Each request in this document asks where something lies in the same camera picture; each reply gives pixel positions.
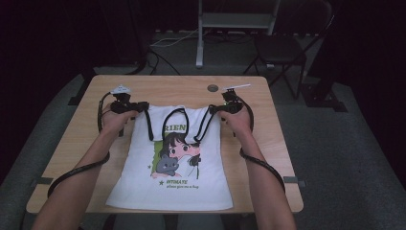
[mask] controller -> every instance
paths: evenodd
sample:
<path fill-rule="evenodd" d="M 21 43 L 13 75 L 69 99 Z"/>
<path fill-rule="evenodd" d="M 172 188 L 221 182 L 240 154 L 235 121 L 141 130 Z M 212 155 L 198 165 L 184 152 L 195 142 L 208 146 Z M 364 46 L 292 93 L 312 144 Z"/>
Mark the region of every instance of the controller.
<path fill-rule="evenodd" d="M 140 103 L 131 103 L 129 99 L 131 96 L 126 93 L 113 94 L 117 99 L 110 105 L 111 111 L 115 113 L 124 113 L 127 111 L 135 110 L 137 112 L 143 112 L 149 109 L 149 103 L 140 102 Z"/>
<path fill-rule="evenodd" d="M 221 94 L 225 101 L 224 105 L 215 106 L 212 105 L 210 109 L 211 114 L 215 114 L 218 111 L 226 111 L 229 113 L 238 113 L 242 109 L 242 103 L 239 101 L 234 88 L 227 89 L 227 92 Z"/>

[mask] forearm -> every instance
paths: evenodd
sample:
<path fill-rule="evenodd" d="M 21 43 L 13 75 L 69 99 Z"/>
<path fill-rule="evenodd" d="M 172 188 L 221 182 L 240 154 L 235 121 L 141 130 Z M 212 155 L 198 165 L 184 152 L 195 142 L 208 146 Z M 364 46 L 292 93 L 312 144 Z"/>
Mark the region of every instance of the forearm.
<path fill-rule="evenodd" d="M 245 154 L 265 161 L 251 132 L 237 134 Z M 296 229 L 295 221 L 278 179 L 264 167 L 246 160 L 250 195 L 259 229 Z"/>
<path fill-rule="evenodd" d="M 101 161 L 117 133 L 102 131 L 75 168 Z M 78 229 L 93 194 L 102 166 L 62 181 L 38 214 L 33 229 Z"/>

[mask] gray carpet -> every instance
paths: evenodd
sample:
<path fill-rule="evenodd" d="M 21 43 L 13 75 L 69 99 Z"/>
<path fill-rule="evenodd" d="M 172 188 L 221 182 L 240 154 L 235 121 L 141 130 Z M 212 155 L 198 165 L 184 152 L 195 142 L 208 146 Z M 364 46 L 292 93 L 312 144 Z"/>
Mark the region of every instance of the gray carpet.
<path fill-rule="evenodd" d="M 158 34 L 183 36 L 184 34 Z M 249 37 L 217 42 L 207 37 L 204 67 L 195 68 L 196 40 L 183 40 L 153 50 L 169 61 L 182 75 L 241 75 L 255 57 Z M 311 58 L 317 46 L 310 51 Z M 150 65 L 156 56 L 148 55 Z M 260 73 L 272 79 L 279 69 Z M 99 74 L 125 74 L 132 67 L 99 67 Z M 148 75 L 150 67 L 140 74 Z M 289 74 L 296 74 L 292 68 Z M 156 75 L 176 75 L 160 59 Z M 252 68 L 248 75 L 255 75 Z M 311 77 L 306 82 L 317 82 Z M 0 189 L 0 229 L 30 229 L 34 215 L 25 214 L 25 205 L 42 175 L 76 107 L 67 105 L 82 83 L 75 77 L 43 112 L 37 126 Z M 362 117 L 350 88 L 336 83 L 333 92 L 348 112 L 331 108 L 310 108 L 302 97 L 294 100 L 283 80 L 271 87 L 283 135 L 295 169 L 305 187 L 301 188 L 304 209 L 295 214 L 298 229 L 406 229 L 406 192 L 395 177 L 382 150 Z M 88 214 L 83 228 L 102 229 L 107 215 Z"/>

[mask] wooden tabletop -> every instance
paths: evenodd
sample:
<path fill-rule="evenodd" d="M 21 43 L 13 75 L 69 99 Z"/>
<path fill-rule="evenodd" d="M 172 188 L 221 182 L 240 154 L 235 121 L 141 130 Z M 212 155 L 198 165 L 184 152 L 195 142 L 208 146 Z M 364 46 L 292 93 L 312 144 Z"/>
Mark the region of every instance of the wooden tabletop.
<path fill-rule="evenodd" d="M 120 84 L 131 89 L 133 103 L 149 102 L 153 105 L 179 105 L 199 108 L 209 104 L 224 103 L 222 88 L 251 84 L 236 88 L 237 94 L 253 109 L 254 136 L 267 162 L 281 176 L 295 176 L 283 139 L 281 125 L 272 101 L 268 84 L 263 77 L 238 76 L 96 76 L 92 79 L 69 126 L 66 128 L 56 151 L 42 177 L 53 180 L 72 170 L 93 143 L 98 132 L 97 111 L 102 96 Z M 215 84 L 219 90 L 210 92 Z M 105 104 L 113 102 L 107 97 Z M 133 122 L 124 128 L 124 136 L 113 144 L 110 160 L 101 168 L 95 191 L 87 208 L 88 213 L 154 213 L 149 210 L 128 210 L 105 205 L 111 190 L 121 176 L 128 154 Z M 234 207 L 217 213 L 252 213 L 253 206 L 248 188 L 245 161 L 239 156 L 240 144 L 226 124 L 221 124 L 221 156 L 231 190 Z M 38 213 L 47 199 L 49 184 L 38 184 L 27 204 L 27 211 Z M 292 212 L 300 212 L 302 196 L 297 183 L 285 183 L 286 196 Z"/>

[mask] human arm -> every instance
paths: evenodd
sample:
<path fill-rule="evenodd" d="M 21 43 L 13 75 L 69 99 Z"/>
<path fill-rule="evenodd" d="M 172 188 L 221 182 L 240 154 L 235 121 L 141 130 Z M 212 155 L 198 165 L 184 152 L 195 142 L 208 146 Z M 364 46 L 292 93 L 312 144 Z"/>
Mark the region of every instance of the human arm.
<path fill-rule="evenodd" d="M 106 112 L 102 117 L 101 133 L 77 163 L 75 169 L 103 160 L 125 122 L 136 115 L 136 111 L 123 114 Z M 101 168 L 102 166 L 98 166 L 63 180 L 41 208 L 33 229 L 78 229 Z"/>
<path fill-rule="evenodd" d="M 230 129 L 236 134 L 244 153 L 265 161 L 251 132 L 247 108 L 244 106 L 236 114 L 219 111 L 219 115 L 227 121 Z M 246 165 L 251 200 L 259 229 L 296 229 L 287 198 L 277 177 L 251 161 L 247 160 Z"/>

